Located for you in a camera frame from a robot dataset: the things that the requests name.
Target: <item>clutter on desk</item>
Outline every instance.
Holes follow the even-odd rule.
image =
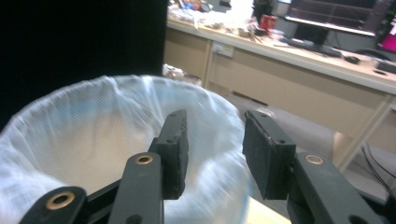
[[[173,80],[187,82],[195,86],[202,86],[202,80],[199,77],[190,75],[180,68],[176,68],[166,63],[163,65],[163,77],[169,77]]]

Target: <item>desk surface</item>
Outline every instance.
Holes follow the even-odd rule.
[[[290,224],[290,221],[262,203],[250,198],[245,224]]]
[[[371,89],[396,95],[396,74],[375,72],[376,61],[362,55],[343,51],[345,56],[354,55],[361,59],[359,65],[343,59],[325,57],[320,54],[294,47],[274,44],[269,37],[263,37],[262,43],[252,42],[239,35],[225,34],[223,30],[213,30],[204,26],[195,29],[189,23],[168,20],[168,27],[191,35],[197,35],[214,41],[244,49],[281,62],[290,63],[330,77],[336,77]]]

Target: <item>computer monitor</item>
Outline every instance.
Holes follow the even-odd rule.
[[[388,20],[379,34],[377,46],[385,51],[396,53],[396,15]]]
[[[295,38],[312,41],[311,44],[320,51],[329,30],[374,37],[393,2],[394,0],[293,0],[285,19],[299,24]]]

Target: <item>gray floor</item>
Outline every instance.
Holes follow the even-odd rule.
[[[276,123],[287,133],[290,138],[296,143],[297,152],[312,151],[320,155],[332,156],[332,140],[334,132],[323,126],[312,123],[306,119],[299,118],[278,108],[264,105],[248,99],[242,95],[230,94],[225,97],[229,102],[235,105],[240,111],[240,117],[245,120],[244,113],[247,110],[257,110],[270,115]],[[384,152],[372,147],[372,152],[376,158],[385,164],[387,169],[396,173],[396,156],[394,154]],[[396,188],[395,180],[376,169],[388,183],[389,186]],[[355,160],[350,164],[346,172],[344,172],[346,179],[357,189],[361,189],[367,193],[374,195],[380,199],[386,200],[388,193],[374,178],[373,173],[367,166],[367,161],[360,153]],[[280,215],[288,217],[285,201],[264,201],[260,192],[255,185],[252,191],[252,198],[264,203],[268,207],[277,211]]]

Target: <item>plastic bag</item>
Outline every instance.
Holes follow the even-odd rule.
[[[249,174],[237,109],[200,87],[160,77],[99,77],[26,106],[0,136],[0,223],[18,222],[46,192],[91,194],[147,151],[166,116],[187,109],[186,189],[165,201],[165,223],[241,223]]]

